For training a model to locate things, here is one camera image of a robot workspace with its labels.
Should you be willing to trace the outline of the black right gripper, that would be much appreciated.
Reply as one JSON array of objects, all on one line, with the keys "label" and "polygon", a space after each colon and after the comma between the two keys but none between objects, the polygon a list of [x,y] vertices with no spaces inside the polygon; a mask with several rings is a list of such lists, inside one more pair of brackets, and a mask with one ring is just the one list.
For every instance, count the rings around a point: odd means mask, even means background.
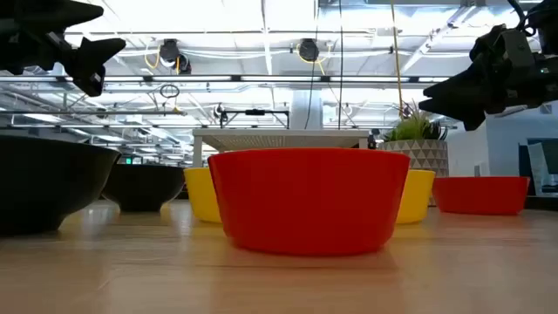
[{"label": "black right gripper", "polygon": [[[461,121],[466,131],[476,130],[486,113],[510,106],[535,108],[557,100],[557,57],[530,49],[522,31],[494,26],[476,39],[467,69],[427,87],[421,110]],[[478,100],[449,98],[479,96]]]}]

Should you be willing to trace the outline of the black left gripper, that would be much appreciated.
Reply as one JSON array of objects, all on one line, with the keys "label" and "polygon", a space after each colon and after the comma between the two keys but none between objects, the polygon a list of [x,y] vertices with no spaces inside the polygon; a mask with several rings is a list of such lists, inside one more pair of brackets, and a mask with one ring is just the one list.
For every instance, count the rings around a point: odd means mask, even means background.
[{"label": "black left gripper", "polygon": [[62,53],[69,52],[64,67],[73,84],[90,97],[100,96],[104,64],[126,47],[125,40],[82,38],[79,48],[71,49],[60,31],[33,33],[23,28],[67,28],[103,14],[100,6],[70,0],[1,0],[1,70],[13,75],[32,66],[52,71]]}]

